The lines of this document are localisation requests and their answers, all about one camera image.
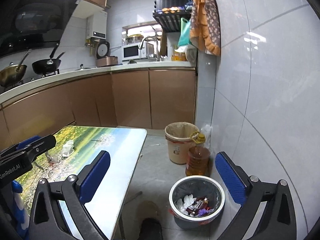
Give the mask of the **white tissue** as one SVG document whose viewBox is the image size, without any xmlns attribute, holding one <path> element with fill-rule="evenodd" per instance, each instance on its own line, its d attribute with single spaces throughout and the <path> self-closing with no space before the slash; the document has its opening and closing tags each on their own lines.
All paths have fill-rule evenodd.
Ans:
<svg viewBox="0 0 320 240">
<path fill-rule="evenodd" d="M 62 156 L 69 157 L 73 152 L 74 152 L 74 140 L 69 140 L 62 147 Z"/>
</svg>

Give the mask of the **plastic wrapper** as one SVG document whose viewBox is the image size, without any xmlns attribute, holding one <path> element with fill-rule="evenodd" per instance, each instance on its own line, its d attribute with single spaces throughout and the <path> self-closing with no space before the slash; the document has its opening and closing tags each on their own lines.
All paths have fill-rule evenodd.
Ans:
<svg viewBox="0 0 320 240">
<path fill-rule="evenodd" d="M 49 152 L 46 152 L 45 156 L 49 165 L 58 164 L 61 161 L 61 158 L 56 154 L 51 155 Z"/>
</svg>

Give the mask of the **brown kitchen base cabinets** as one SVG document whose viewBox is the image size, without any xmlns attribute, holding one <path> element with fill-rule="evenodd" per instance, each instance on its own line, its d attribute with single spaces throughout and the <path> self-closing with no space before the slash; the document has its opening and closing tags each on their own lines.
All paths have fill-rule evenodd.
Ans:
<svg viewBox="0 0 320 240">
<path fill-rule="evenodd" d="M 162 130 L 193 123 L 195 99 L 194 68 L 75 74 L 1 100 L 1 148 L 67 125 Z"/>
</svg>

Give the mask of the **beige lined trash bucket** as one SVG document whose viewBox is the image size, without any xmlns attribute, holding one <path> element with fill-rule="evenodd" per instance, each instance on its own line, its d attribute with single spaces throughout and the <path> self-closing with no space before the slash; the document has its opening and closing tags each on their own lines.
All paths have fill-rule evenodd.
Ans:
<svg viewBox="0 0 320 240">
<path fill-rule="evenodd" d="M 164 129 L 168 143 L 169 159 L 176 164 L 186 164 L 189 148 L 195 145 L 200 130 L 188 122 L 174 122 Z"/>
</svg>

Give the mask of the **chrome kitchen faucet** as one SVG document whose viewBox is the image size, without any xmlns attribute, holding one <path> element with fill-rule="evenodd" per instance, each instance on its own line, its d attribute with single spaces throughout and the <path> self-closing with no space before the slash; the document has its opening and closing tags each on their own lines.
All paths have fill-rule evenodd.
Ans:
<svg viewBox="0 0 320 240">
<path fill-rule="evenodd" d="M 149 42 L 149 40 L 152 40 L 155 42 L 155 45 L 154 44 L 151 44 Z M 149 59 L 149 60 L 156 60 L 156 61 L 160 61 L 160 55 L 159 55 L 159 51 L 158 51 L 158 40 L 155 36 L 147 36 L 147 37 L 144 37 L 141 42 L 139 43 L 138 45 L 138 49 L 139 50 L 143 50 L 143 46 L 144 44 L 146 43 L 146 46 L 145 46 L 145 55 L 146 55 L 146 58 Z"/>
</svg>

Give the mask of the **blue white striped sleeve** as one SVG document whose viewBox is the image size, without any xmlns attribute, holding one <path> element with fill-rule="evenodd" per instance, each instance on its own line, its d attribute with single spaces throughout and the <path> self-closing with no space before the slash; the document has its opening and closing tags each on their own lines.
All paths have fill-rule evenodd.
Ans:
<svg viewBox="0 0 320 240">
<path fill-rule="evenodd" d="M 29 221 L 30 217 L 28 211 L 24 206 L 24 202 L 21 198 L 23 188 L 17 181 L 11 182 L 13 193 L 13 215 L 17 220 L 16 231 L 22 239 L 29 239 Z"/>
</svg>

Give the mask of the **landscape print folding table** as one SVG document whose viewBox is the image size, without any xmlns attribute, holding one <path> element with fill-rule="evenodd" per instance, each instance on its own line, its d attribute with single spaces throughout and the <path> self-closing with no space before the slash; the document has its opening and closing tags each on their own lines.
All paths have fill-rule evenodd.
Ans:
<svg viewBox="0 0 320 240">
<path fill-rule="evenodd" d="M 19 178 L 30 239 L 112 239 L 147 131 L 69 126 Z"/>
</svg>

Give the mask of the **black frying wok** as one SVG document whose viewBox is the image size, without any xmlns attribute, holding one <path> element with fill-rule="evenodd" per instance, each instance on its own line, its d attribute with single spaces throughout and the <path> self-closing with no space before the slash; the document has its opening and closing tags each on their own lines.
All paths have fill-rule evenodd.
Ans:
<svg viewBox="0 0 320 240">
<path fill-rule="evenodd" d="M 48 73 L 53 73 L 59 70 L 59 66 L 61 64 L 60 58 L 65 53 L 63 52 L 58 57 L 54 58 L 55 52 L 59 45 L 60 43 L 57 42 L 48 59 L 42 59 L 32 63 L 32 68 L 35 74 L 46 75 Z"/>
</svg>

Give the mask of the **steel pot lid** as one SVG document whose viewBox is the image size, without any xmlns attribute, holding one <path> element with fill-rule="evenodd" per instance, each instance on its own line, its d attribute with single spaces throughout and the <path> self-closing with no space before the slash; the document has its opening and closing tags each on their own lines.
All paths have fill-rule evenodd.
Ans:
<svg viewBox="0 0 320 240">
<path fill-rule="evenodd" d="M 80 67 L 76 71 L 91 69 L 91 67 L 85 67 L 83 64 L 80 64 Z"/>
</svg>

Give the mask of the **amber cooking oil bottle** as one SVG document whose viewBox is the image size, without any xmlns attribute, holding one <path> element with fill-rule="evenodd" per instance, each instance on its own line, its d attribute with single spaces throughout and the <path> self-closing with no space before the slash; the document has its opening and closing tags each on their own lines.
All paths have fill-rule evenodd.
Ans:
<svg viewBox="0 0 320 240">
<path fill-rule="evenodd" d="M 186 176 L 204 176 L 210 158 L 210 151 L 206 147 L 206 137 L 200 132 L 194 132 L 190 137 L 194 146 L 188 150 L 185 174 Z"/>
</svg>

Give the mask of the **copper rice cooker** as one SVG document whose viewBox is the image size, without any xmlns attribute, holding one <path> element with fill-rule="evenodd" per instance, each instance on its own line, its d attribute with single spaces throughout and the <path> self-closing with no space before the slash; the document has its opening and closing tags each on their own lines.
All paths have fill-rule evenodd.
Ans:
<svg viewBox="0 0 320 240">
<path fill-rule="evenodd" d="M 118 57 L 110 55 L 110 44 L 100 41 L 96 49 L 96 67 L 110 67 L 118 64 Z"/>
</svg>

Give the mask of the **black range hood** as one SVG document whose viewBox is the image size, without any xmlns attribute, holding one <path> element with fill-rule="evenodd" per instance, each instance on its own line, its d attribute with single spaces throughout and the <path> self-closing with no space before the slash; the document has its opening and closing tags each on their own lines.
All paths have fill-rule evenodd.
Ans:
<svg viewBox="0 0 320 240">
<path fill-rule="evenodd" d="M 78 0 L 20 0 L 1 27 L 1 57 L 60 43 Z"/>
</svg>

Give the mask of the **yellow seasoning package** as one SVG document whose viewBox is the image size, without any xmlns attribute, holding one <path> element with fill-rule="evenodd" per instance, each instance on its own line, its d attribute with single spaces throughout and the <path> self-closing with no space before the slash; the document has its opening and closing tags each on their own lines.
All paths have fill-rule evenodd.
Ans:
<svg viewBox="0 0 320 240">
<path fill-rule="evenodd" d="M 187 61 L 185 51 L 187 49 L 187 46 L 173 46 L 173 51 L 171 55 L 172 61 Z"/>
</svg>

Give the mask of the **orange patterned apron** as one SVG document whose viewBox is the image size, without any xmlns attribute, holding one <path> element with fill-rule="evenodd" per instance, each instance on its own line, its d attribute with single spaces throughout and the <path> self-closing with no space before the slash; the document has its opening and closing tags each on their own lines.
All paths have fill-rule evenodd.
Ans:
<svg viewBox="0 0 320 240">
<path fill-rule="evenodd" d="M 193 0 L 190 41 L 202 52 L 221 55 L 221 30 L 216 0 Z"/>
</svg>

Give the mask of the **black wall dish rack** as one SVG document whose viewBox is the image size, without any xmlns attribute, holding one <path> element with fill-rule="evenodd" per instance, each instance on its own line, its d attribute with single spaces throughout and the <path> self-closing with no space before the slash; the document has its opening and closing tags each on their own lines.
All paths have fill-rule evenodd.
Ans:
<svg viewBox="0 0 320 240">
<path fill-rule="evenodd" d="M 181 31 L 181 23 L 191 18 L 192 0 L 155 0 L 153 18 L 166 33 Z"/>
</svg>

